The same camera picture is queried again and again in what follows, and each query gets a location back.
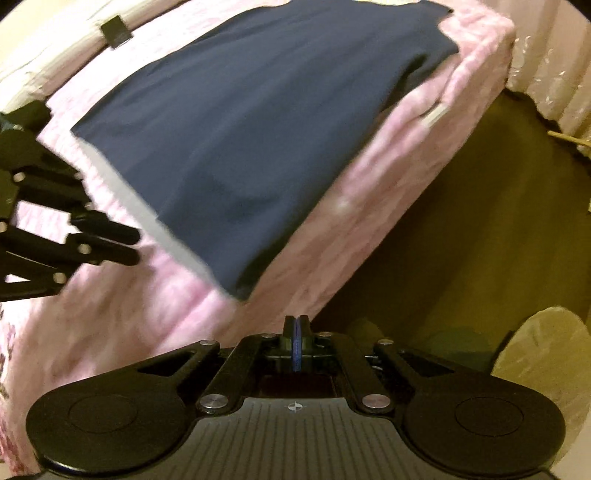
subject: curtain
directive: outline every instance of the curtain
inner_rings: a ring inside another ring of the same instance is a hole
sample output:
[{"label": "curtain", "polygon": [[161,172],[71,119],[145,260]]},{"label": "curtain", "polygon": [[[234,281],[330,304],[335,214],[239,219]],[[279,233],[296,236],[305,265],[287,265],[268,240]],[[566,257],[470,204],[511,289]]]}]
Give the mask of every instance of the curtain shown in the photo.
[{"label": "curtain", "polygon": [[568,0],[483,2],[517,26],[507,86],[529,95],[565,134],[591,141],[591,22]]}]

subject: navy fabric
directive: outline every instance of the navy fabric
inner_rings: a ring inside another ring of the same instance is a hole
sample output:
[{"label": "navy fabric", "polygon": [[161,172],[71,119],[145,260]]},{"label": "navy fabric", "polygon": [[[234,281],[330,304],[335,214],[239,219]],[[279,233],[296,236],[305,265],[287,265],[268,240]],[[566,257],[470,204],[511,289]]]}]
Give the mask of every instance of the navy fabric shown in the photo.
[{"label": "navy fabric", "polygon": [[246,299],[383,107],[457,52],[437,27],[449,12],[353,0],[250,10],[124,80],[72,130]]}]

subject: gray gripper base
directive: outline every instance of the gray gripper base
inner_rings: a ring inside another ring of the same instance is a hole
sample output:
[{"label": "gray gripper base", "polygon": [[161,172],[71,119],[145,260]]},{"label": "gray gripper base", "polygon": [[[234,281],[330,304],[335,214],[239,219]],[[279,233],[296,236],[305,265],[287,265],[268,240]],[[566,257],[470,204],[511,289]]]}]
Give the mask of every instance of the gray gripper base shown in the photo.
[{"label": "gray gripper base", "polygon": [[[59,478],[53,473],[43,480]],[[343,398],[248,398],[199,421],[167,459],[129,480],[456,480],[416,456],[394,425]],[[528,480],[550,480],[538,473]]]}]

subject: pink blanket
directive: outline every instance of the pink blanket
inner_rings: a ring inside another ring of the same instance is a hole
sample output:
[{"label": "pink blanket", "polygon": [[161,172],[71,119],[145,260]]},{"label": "pink blanket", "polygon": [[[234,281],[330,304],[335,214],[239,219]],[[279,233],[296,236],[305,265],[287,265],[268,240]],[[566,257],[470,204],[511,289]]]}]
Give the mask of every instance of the pink blanket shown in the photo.
[{"label": "pink blanket", "polygon": [[[59,296],[2,306],[0,449],[13,473],[37,469],[24,424],[29,407],[48,390],[203,338],[231,346],[245,335],[280,329],[286,314],[314,317],[320,311],[462,146],[503,88],[512,23],[476,0],[442,3],[455,8],[441,30],[460,54],[389,113],[249,302],[229,300],[144,238],[137,267],[84,265]],[[98,209],[136,225],[81,153],[70,127],[143,65],[259,4],[191,0],[137,29],[117,50],[101,53],[51,98],[54,116],[40,140],[85,173]],[[447,111],[438,121],[425,115],[435,105]],[[18,216],[21,228],[51,239],[68,232],[62,213],[22,205]]]}]

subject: yellow stick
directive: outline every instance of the yellow stick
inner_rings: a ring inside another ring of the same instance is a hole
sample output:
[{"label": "yellow stick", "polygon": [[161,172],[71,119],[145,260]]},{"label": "yellow stick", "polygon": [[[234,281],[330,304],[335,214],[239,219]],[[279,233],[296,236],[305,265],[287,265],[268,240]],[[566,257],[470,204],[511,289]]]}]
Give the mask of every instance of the yellow stick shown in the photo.
[{"label": "yellow stick", "polygon": [[558,132],[549,131],[548,135],[554,138],[559,138],[561,140],[566,140],[567,142],[576,143],[577,145],[582,145],[584,147],[591,148],[591,142],[587,140],[582,140],[580,138],[571,137],[570,135],[559,134]]}]

